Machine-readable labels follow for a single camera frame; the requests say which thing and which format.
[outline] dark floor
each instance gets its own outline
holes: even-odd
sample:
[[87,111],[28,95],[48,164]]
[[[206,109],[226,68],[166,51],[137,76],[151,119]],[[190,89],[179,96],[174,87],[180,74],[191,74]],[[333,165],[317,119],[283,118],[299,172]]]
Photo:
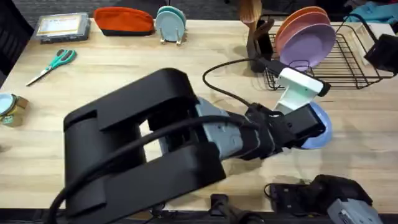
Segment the dark floor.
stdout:
[[[99,7],[130,5],[148,0],[13,0],[22,15],[35,26],[39,16],[72,12],[92,12]],[[238,0],[172,0],[171,5],[181,9],[188,19],[237,20]],[[272,11],[291,11],[303,6],[313,5],[315,0],[263,0],[264,9]]]

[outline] black chair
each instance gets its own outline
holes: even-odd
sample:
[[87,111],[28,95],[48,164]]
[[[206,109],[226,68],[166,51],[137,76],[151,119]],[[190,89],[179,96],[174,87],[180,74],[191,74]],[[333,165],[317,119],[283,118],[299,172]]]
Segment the black chair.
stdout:
[[33,34],[12,0],[0,1],[0,71],[8,75]]

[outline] scissors blade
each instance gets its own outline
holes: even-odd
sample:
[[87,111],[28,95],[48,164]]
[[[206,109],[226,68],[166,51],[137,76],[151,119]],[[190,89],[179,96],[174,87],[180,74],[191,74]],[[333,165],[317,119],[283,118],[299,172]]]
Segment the scissors blade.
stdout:
[[45,69],[42,70],[42,72],[40,72],[39,75],[37,75],[36,77],[34,77],[31,81],[29,81],[28,83],[26,83],[26,86],[30,86],[31,84],[35,83],[37,80],[41,79],[45,74],[47,74],[47,72],[49,72],[51,69]]

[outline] wooden table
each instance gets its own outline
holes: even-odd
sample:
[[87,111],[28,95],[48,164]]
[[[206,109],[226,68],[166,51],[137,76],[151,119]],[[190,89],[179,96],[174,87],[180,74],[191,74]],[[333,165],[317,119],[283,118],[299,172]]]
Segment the wooden table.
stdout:
[[[161,45],[158,35],[106,37],[95,23],[88,41],[49,45],[31,41],[1,88],[3,93],[27,98],[30,109],[23,126],[0,127],[0,208],[48,208],[64,185],[65,115],[160,68],[186,72],[197,95],[220,108],[245,112],[240,102],[206,87],[201,75],[219,63],[247,56],[247,27],[238,21],[188,21],[187,29],[187,41],[180,47]],[[75,49],[78,57],[25,87],[60,48]],[[247,63],[218,69],[208,79],[271,108],[282,93],[266,90]],[[381,213],[398,213],[397,96],[394,79],[363,90],[332,90],[317,98],[333,123],[329,145],[313,151],[286,150],[264,161],[224,161],[227,179],[173,200],[167,208],[207,210],[210,195],[219,193],[228,194],[232,204],[242,209],[270,211],[263,194],[267,183],[331,174],[357,180]],[[149,132],[146,125],[142,132]],[[157,143],[146,149],[149,160],[160,156]]]

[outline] blue plate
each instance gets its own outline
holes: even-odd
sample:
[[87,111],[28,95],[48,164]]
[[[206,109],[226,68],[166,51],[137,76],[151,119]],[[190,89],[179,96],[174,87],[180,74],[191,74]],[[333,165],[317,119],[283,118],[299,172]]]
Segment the blue plate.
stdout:
[[187,18],[185,17],[185,14],[181,10],[177,9],[176,7],[173,7],[173,6],[162,6],[157,11],[157,14],[159,15],[159,13],[162,13],[162,12],[174,12],[174,13],[176,13],[176,15],[178,15],[181,18],[181,20],[184,22],[184,26],[187,25]]
[[163,38],[171,42],[178,41],[177,32],[180,39],[185,32],[183,21],[174,12],[165,11],[159,13],[156,17],[155,26],[156,31],[160,34],[160,29],[162,29]]
[[328,114],[316,103],[310,103],[313,110],[316,112],[322,123],[326,126],[324,133],[314,138],[308,138],[305,143],[301,146],[302,149],[319,149],[326,146],[331,140],[333,128]]

